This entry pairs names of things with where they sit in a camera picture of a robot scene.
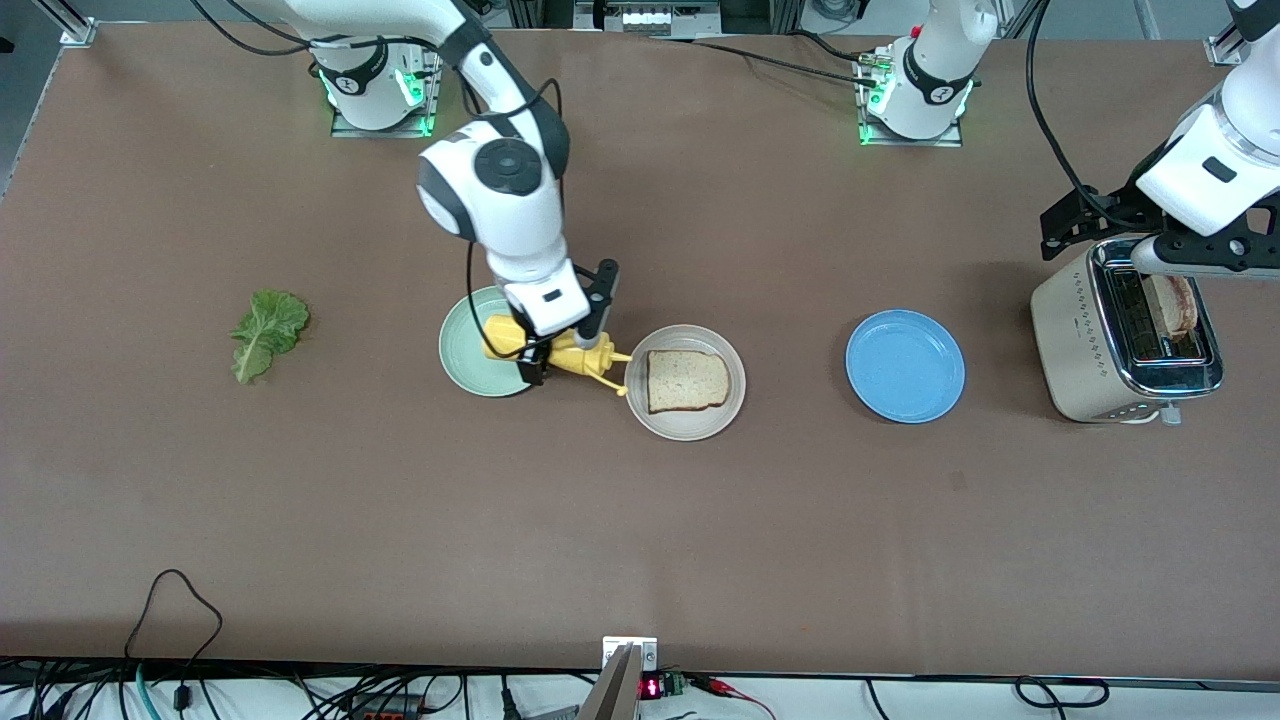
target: connector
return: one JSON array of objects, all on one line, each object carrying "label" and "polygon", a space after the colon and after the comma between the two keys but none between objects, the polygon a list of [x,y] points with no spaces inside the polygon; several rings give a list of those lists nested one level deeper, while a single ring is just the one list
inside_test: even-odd
[{"label": "connector", "polygon": [[516,707],[516,698],[511,696],[511,688],[502,688],[502,720],[525,720]]},{"label": "connector", "polygon": [[173,689],[173,708],[178,712],[191,707],[191,688],[187,685],[178,685]]},{"label": "connector", "polygon": [[861,53],[858,55],[858,64],[865,68],[879,68],[887,70],[893,67],[891,55],[878,55],[876,53]]}]

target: toast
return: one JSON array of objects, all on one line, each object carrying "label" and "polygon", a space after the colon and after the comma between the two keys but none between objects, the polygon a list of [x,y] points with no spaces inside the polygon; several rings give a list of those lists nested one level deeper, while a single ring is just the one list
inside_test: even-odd
[{"label": "toast", "polygon": [[1142,291],[1151,309],[1151,322],[1156,333],[1178,342],[1199,323],[1196,293],[1192,283],[1178,275],[1147,275]]},{"label": "toast", "polygon": [[650,350],[649,414],[699,411],[728,400],[728,366],[719,355],[692,350]]}]

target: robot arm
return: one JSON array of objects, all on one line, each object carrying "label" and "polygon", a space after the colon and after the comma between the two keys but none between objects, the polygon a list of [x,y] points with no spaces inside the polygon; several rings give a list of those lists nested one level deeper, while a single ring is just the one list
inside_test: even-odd
[{"label": "robot arm", "polygon": [[[1134,227],[1103,223],[1073,192],[1041,215],[1046,260],[1076,242],[1140,232],[1152,237],[1133,261],[1147,274],[1280,278],[1280,0],[1228,5],[1251,44],[1248,58],[1183,115],[1125,187],[1094,196]],[[1267,222],[1251,223],[1249,214]]]},{"label": "robot arm", "polygon": [[[329,85],[339,90],[334,100],[344,115],[394,118],[394,111],[379,111],[404,102],[393,83],[379,85],[388,47],[403,47],[394,37],[430,44],[489,110],[421,152],[422,204],[445,231],[485,249],[489,268],[531,341],[575,328],[580,346],[595,345],[612,301],[616,264],[605,261],[602,272],[589,274],[600,282],[588,299],[568,259],[557,190],[568,164],[568,132],[462,0],[252,4],[315,41],[312,54]],[[334,35],[349,37],[323,40]],[[381,37],[390,40],[352,47]]]},{"label": "robot arm", "polygon": [[973,72],[998,24],[992,0],[931,0],[918,35],[877,50],[890,65],[868,111],[902,137],[942,135],[963,111]]}]

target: white plate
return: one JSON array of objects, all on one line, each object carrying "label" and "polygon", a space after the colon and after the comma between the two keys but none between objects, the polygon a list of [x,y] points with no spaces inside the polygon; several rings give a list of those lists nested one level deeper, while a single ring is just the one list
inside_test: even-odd
[{"label": "white plate", "polygon": [[[649,414],[649,351],[692,350],[719,355],[728,368],[728,398],[719,407],[690,413],[668,410]],[[654,331],[631,351],[635,359],[627,363],[623,384],[627,386],[627,405],[644,427],[667,438],[682,442],[705,439],[723,430],[737,416],[746,398],[746,369],[737,351],[719,334],[698,325],[669,325]]]}]

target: wire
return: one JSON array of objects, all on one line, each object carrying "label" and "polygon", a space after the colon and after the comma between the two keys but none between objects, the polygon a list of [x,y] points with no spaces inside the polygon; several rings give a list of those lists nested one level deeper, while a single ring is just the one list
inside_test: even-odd
[{"label": "wire", "polygon": [[223,720],[221,715],[218,714],[218,706],[214,705],[214,698],[209,694],[209,687],[205,685],[205,676],[200,676],[200,692],[205,696],[205,705],[209,706],[209,712],[214,716],[214,720]]},{"label": "wire", "polygon": [[686,678],[691,682],[695,688],[709,692],[717,697],[727,697],[730,700],[741,700],[744,702],[750,702],[769,714],[769,720],[778,720],[778,716],[773,714],[773,710],[768,705],[755,700],[754,697],[744,693],[742,691],[735,688],[733,685],[721,680],[719,678],[708,678],[705,675],[691,675],[686,674]]},{"label": "wire", "polygon": [[462,675],[458,675],[458,689],[453,691],[453,697],[451,697],[448,701],[444,702],[444,705],[439,707],[431,707],[426,705],[426,693],[431,692],[431,683],[434,683],[439,678],[440,678],[439,675],[431,675],[431,679],[426,682],[426,687],[422,688],[422,698],[417,703],[419,712],[422,715],[434,715],[436,712],[448,710],[449,707],[453,707],[453,703],[457,702],[460,697],[462,697]]},{"label": "wire", "polygon": [[302,688],[302,692],[307,696],[307,702],[311,703],[311,711],[315,712],[316,717],[319,717],[320,720],[325,720],[324,714],[320,712],[320,706],[316,705],[315,696],[311,694],[311,688],[307,687],[306,680],[303,680],[302,675],[298,674],[297,667],[293,669],[293,679],[297,682],[298,687]]},{"label": "wire", "polygon": [[832,73],[828,70],[819,70],[818,68],[809,68],[805,65],[797,65],[795,63],[788,63],[786,60],[778,60],[777,58],[768,58],[765,55],[758,55],[748,50],[739,50],[737,47],[726,47],[724,45],[713,45],[710,42],[695,42],[698,47],[710,47],[712,50],[721,50],[723,53],[732,53],[733,55],[741,55],[744,58],[750,58],[751,60],[759,60],[762,63],[769,63],[771,65],[778,65],[780,68],[787,68],[788,70],[796,70],[801,73],[809,73],[818,77],[838,79],[841,82],[851,82],[854,85],[861,85],[865,87],[874,87],[876,81],[870,78],[860,78],[854,76],[842,76],[840,73]]},{"label": "wire", "polygon": [[1036,96],[1036,41],[1039,38],[1041,23],[1044,22],[1044,12],[1048,10],[1050,0],[1034,0],[1039,3],[1036,8],[1036,19],[1032,22],[1030,35],[1027,37],[1027,101],[1030,102],[1032,114],[1036,117],[1036,124],[1039,126],[1041,132],[1044,135],[1044,140],[1048,141],[1050,150],[1053,151],[1053,158],[1057,159],[1057,164],[1062,167],[1062,172],[1066,173],[1066,178],[1071,181],[1071,186],[1075,187],[1075,192],[1080,193],[1085,204],[1098,214],[1100,218],[1105,219],[1112,225],[1117,225],[1128,229],[1144,229],[1144,225],[1138,223],[1130,223],[1128,220],[1121,220],[1114,218],[1098,202],[1097,197],[1089,192],[1084,183],[1080,182],[1080,176],[1075,173],[1075,168],[1066,159],[1066,154],[1062,151],[1062,146],[1057,142],[1057,137],[1053,131],[1048,127],[1048,120],[1044,119],[1044,111],[1041,110],[1039,99]]},{"label": "wire", "polygon": [[489,340],[489,333],[484,332],[484,323],[480,322],[480,313],[476,311],[476,299],[474,297],[475,291],[471,290],[471,258],[475,255],[475,249],[476,243],[474,241],[467,243],[467,306],[471,307],[471,320],[475,322],[476,329],[480,331],[480,337],[484,340],[484,343],[489,346],[489,352],[492,352],[494,357],[511,359],[524,355],[529,350],[532,350],[534,347],[538,347],[550,340],[536,338],[526,342],[516,350],[512,350],[511,352],[499,352],[498,348],[494,347],[493,341]]},{"label": "wire", "polygon": [[269,23],[269,22],[264,20],[262,18],[260,18],[260,17],[255,15],[253,13],[250,13],[248,10],[246,10],[246,9],[244,9],[244,6],[243,6],[243,5],[241,5],[241,4],[239,4],[239,3],[237,3],[236,0],[225,0],[225,1],[227,1],[227,4],[228,4],[228,5],[230,5],[230,6],[232,6],[232,8],[233,8],[233,9],[234,9],[234,10],[237,12],[237,13],[239,13],[239,14],[244,15],[244,17],[246,17],[246,18],[247,18],[247,19],[248,19],[250,22],[252,22],[252,23],[253,23],[253,24],[256,24],[257,27],[260,27],[260,28],[265,29],[266,32],[270,32],[271,35],[274,35],[274,36],[276,36],[276,37],[282,37],[282,38],[284,38],[284,40],[288,40],[289,42],[293,42],[294,45],[305,45],[305,46],[307,46],[307,47],[310,47],[310,46],[311,46],[311,44],[310,44],[310,42],[307,42],[306,40],[302,40],[301,37],[298,37],[298,36],[296,36],[296,35],[289,35],[289,33],[284,32],[283,29],[280,29],[280,28],[278,28],[278,27],[273,26],[271,23]]},{"label": "wire", "polygon": [[841,60],[847,60],[850,63],[856,63],[859,55],[869,55],[870,53],[873,53],[873,50],[863,50],[861,53],[844,53],[841,50],[836,50],[829,42],[827,42],[826,40],[823,40],[820,35],[814,33],[814,32],[809,32],[806,29],[794,29],[794,31],[788,32],[787,35],[794,35],[796,37],[809,38],[809,40],[817,42],[818,47],[822,47],[828,55],[832,55],[835,58],[840,58]]},{"label": "wire", "polygon": [[200,655],[205,652],[205,650],[210,644],[212,644],[215,639],[218,639],[219,633],[223,632],[223,614],[216,607],[214,607],[214,603],[205,600],[205,596],[200,594],[200,592],[196,589],[196,585],[191,584],[191,578],[188,578],[186,573],[178,570],[177,568],[169,568],[166,570],[161,570],[160,574],[157,574],[155,579],[151,580],[151,589],[147,591],[147,600],[146,602],[142,603],[142,615],[138,615],[138,621],[134,623],[133,629],[129,630],[129,638],[124,641],[124,660],[125,661],[133,660],[133,643],[134,641],[137,641],[138,632],[142,629],[142,623],[146,621],[147,612],[151,610],[151,601],[155,600],[156,588],[160,585],[160,580],[164,579],[165,575],[177,575],[183,582],[183,584],[187,585],[187,592],[191,593],[191,597],[193,597],[196,602],[204,605],[210,612],[214,614],[214,619],[218,620],[218,625],[214,628],[212,634],[209,635],[209,639],[206,639],[204,644],[196,648],[196,652],[192,653],[191,659],[188,659],[187,664],[183,666],[183,667],[191,667],[191,665],[200,657]]},{"label": "wire", "polygon": [[236,47],[239,47],[241,50],[246,50],[246,51],[252,53],[255,55],[265,55],[268,58],[279,58],[282,55],[293,55],[296,53],[302,53],[303,50],[306,50],[306,49],[310,47],[310,44],[297,45],[294,47],[287,47],[284,50],[265,50],[262,47],[255,47],[255,46],[252,46],[252,45],[242,41],[241,38],[236,37],[234,35],[232,35],[230,32],[228,32],[227,28],[224,28],[221,24],[219,24],[218,20],[215,20],[214,17],[209,14],[209,10],[206,10],[205,6],[200,4],[200,0],[189,0],[189,1],[191,1],[191,5],[193,8],[196,8],[196,12],[200,13],[200,17],[205,18],[205,22],[207,22],[209,24],[214,26],[214,29],[218,31],[218,35],[221,35],[232,45],[234,45]]},{"label": "wire", "polygon": [[[538,91],[534,92],[534,96],[530,97],[529,100],[524,101],[515,110],[507,110],[504,113],[481,113],[480,111],[479,99],[475,95],[475,90],[471,88],[471,83],[468,83],[466,81],[466,78],[462,78],[462,73],[458,73],[458,77],[462,79],[462,85],[466,88],[466,92],[462,96],[462,108],[467,111],[468,115],[471,115],[471,119],[476,119],[476,118],[513,118],[513,117],[524,113],[525,110],[532,108],[534,105],[536,105],[538,101],[543,99],[543,95],[547,94],[547,90],[550,88],[550,87],[556,88],[556,114],[563,117],[561,87],[559,87],[559,81],[556,79],[556,78],[547,78],[547,81],[543,82],[543,85],[538,88]],[[475,106],[474,109],[472,108],[467,108],[467,102],[466,102],[467,97],[471,99],[471,104]]]},{"label": "wire", "polygon": [[134,684],[134,687],[138,688],[138,697],[142,698],[142,707],[146,708],[147,715],[151,716],[151,720],[160,720],[160,714],[156,712],[156,706],[155,706],[154,702],[151,702],[151,693],[147,692],[147,683],[142,678],[142,664],[141,662],[138,662],[137,669],[133,671],[133,684]]},{"label": "wire", "polygon": [[749,696],[749,694],[744,693],[742,691],[733,691],[733,692],[735,692],[735,693],[737,693],[737,694],[735,694],[735,696],[730,696],[730,697],[732,697],[733,700],[745,700],[746,702],[750,702],[751,705],[756,705],[756,706],[759,706],[759,707],[760,707],[762,710],[764,710],[765,712],[768,712],[768,714],[769,714],[769,720],[778,720],[778,716],[777,716],[777,715],[774,715],[772,710],[769,710],[769,706],[768,706],[768,705],[764,705],[763,702],[760,702],[760,701],[755,700],[754,697],[751,697],[751,696]]},{"label": "wire", "polygon": [[[1027,697],[1027,693],[1023,692],[1023,684],[1024,683],[1030,683],[1030,684],[1038,687],[1044,693],[1044,697],[1048,698],[1048,702],[1036,701],[1036,700],[1032,700],[1032,698]],[[1103,705],[1105,702],[1107,702],[1108,700],[1111,700],[1111,685],[1108,685],[1106,683],[1106,680],[1101,680],[1101,679],[1100,680],[1085,680],[1085,682],[1083,682],[1080,684],[1084,684],[1084,685],[1088,685],[1088,687],[1094,687],[1094,688],[1102,688],[1102,696],[1098,697],[1098,698],[1096,698],[1096,700],[1089,700],[1089,701],[1083,701],[1083,702],[1062,702],[1061,700],[1057,698],[1056,694],[1053,694],[1053,691],[1050,689],[1048,684],[1044,680],[1041,680],[1039,678],[1034,678],[1032,675],[1020,675],[1020,676],[1018,676],[1014,680],[1014,692],[1018,693],[1018,700],[1025,702],[1027,705],[1029,705],[1032,707],[1038,707],[1041,710],[1056,710],[1059,720],[1066,720],[1066,710],[1068,708],[1071,708],[1071,710],[1088,710],[1091,707],[1098,707],[1100,705]]]},{"label": "wire", "polygon": [[876,712],[879,714],[881,720],[888,720],[888,714],[884,712],[884,706],[879,703],[879,696],[876,694],[876,683],[867,679],[867,692],[872,696],[872,705],[876,706]]}]

